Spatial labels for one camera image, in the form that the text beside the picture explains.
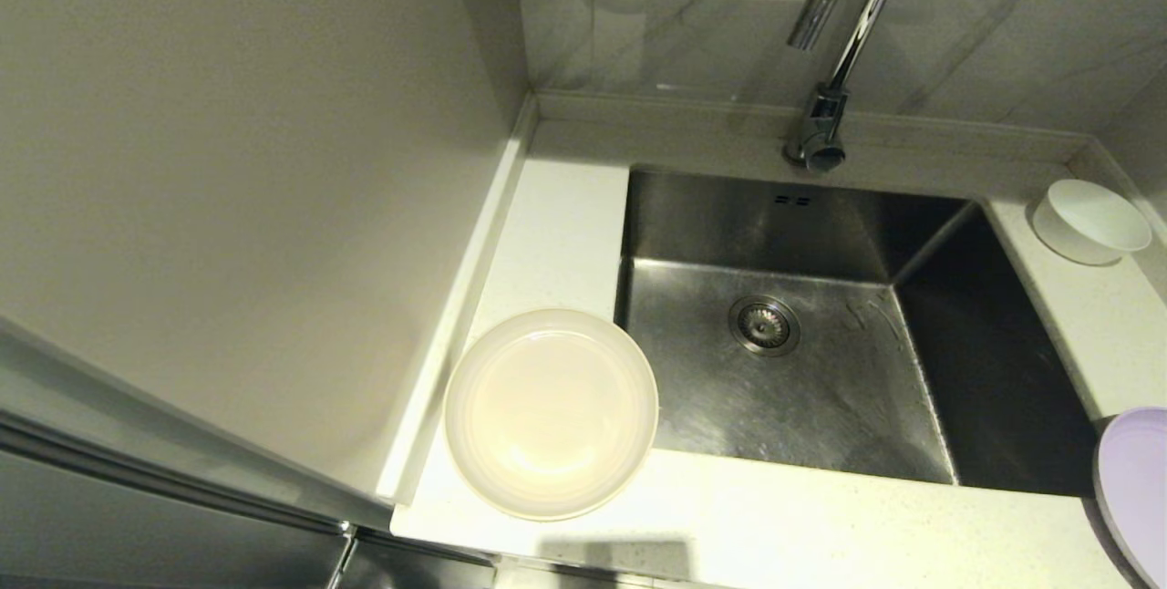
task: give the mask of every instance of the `bowl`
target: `bowl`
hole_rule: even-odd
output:
[[[1064,178],[1046,190],[1033,215],[1039,239],[1071,261],[1105,265],[1151,244],[1138,208],[1097,183]]]
[[[548,521],[603,505],[643,465],[656,435],[652,369],[616,324],[530,311],[462,357],[445,401],[462,478],[502,512]]]

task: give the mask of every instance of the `countertop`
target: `countertop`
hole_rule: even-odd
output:
[[[468,343],[510,315],[612,318],[630,164],[805,181],[773,140],[539,124]],[[717,153],[703,149],[718,149]],[[1029,229],[1063,161],[857,146],[826,185],[976,198],[1026,282],[1093,419],[1167,405],[1167,307],[1130,258],[1088,268]],[[727,587],[1126,587],[1077,498],[887,479],[668,450],[612,503],[537,524],[470,492],[441,430],[393,534]]]

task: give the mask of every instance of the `chrome faucet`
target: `chrome faucet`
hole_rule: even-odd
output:
[[[836,2],[838,0],[806,0],[787,43],[796,49],[812,49]],[[847,77],[867,37],[871,36],[872,27],[875,24],[875,19],[879,19],[880,10],[883,10],[885,2],[887,0],[867,0],[830,82],[819,83],[815,87],[806,110],[783,149],[787,160],[794,164],[822,174],[838,168],[846,160],[843,140],[839,140],[839,124],[843,122],[843,108],[847,104]]]

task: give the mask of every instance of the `stainless steel sink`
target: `stainless steel sink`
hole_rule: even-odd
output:
[[[1095,428],[976,203],[634,170],[616,322],[659,448],[1092,495]]]

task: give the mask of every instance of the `drain strainer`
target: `drain strainer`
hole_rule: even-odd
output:
[[[729,331],[762,357],[790,353],[798,344],[798,320],[790,307],[763,294],[739,299],[729,309]]]

